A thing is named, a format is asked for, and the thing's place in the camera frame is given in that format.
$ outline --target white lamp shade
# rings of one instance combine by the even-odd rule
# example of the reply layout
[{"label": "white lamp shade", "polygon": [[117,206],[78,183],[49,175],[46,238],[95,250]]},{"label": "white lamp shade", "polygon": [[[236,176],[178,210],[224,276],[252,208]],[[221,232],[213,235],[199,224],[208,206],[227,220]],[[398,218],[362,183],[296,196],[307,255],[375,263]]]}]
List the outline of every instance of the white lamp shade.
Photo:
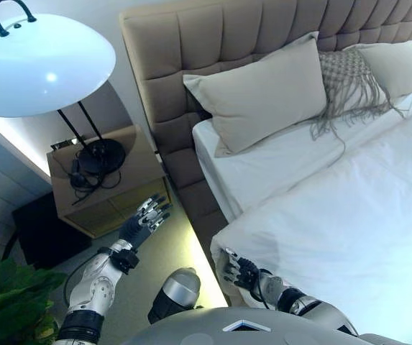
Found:
[{"label": "white lamp shade", "polygon": [[[0,116],[33,116],[61,109],[97,90],[116,55],[98,32],[75,20],[35,14],[9,20],[0,37]],[[14,23],[22,27],[13,28]]]}]

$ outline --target white duvet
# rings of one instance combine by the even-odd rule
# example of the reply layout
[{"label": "white duvet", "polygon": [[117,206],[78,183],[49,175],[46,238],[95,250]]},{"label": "white duvet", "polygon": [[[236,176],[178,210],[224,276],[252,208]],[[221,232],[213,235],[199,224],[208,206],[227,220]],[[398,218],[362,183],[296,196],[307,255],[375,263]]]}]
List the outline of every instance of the white duvet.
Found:
[{"label": "white duvet", "polygon": [[224,247],[360,333],[412,343],[412,117],[244,212],[213,238],[216,261]]}]

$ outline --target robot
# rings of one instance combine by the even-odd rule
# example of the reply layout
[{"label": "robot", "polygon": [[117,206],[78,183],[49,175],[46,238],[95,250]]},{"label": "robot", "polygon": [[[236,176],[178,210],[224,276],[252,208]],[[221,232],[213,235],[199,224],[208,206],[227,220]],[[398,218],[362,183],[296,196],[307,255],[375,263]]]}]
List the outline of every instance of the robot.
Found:
[{"label": "robot", "polygon": [[[137,249],[169,217],[169,204],[154,195],[119,231],[119,240],[101,248],[73,288],[70,306],[54,345],[97,345],[101,326],[114,301],[122,274],[139,262]],[[194,308],[201,281],[192,268],[172,273],[157,294],[148,314],[152,324],[125,345],[404,345],[375,334],[359,335],[334,306],[307,296],[296,287],[258,269],[248,259],[226,248],[223,278],[263,302],[261,308]]]}]

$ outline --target beige headboard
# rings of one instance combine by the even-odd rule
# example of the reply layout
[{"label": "beige headboard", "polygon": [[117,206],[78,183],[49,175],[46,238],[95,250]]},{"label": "beige headboard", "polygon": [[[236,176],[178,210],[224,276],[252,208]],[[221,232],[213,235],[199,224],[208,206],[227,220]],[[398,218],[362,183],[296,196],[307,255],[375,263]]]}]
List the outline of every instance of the beige headboard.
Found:
[{"label": "beige headboard", "polygon": [[120,19],[152,134],[206,252],[226,221],[196,158],[191,130],[202,113],[182,75],[246,65],[316,30],[320,50],[412,40],[412,0],[186,0]]}]

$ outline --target potted plant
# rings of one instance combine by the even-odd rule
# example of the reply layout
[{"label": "potted plant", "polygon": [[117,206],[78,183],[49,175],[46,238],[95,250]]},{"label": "potted plant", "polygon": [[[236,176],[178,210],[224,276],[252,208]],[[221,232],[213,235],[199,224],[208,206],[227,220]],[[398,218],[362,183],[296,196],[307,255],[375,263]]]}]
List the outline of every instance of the potted plant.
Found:
[{"label": "potted plant", "polygon": [[51,344],[58,326],[49,294],[66,275],[0,260],[0,345]]}]

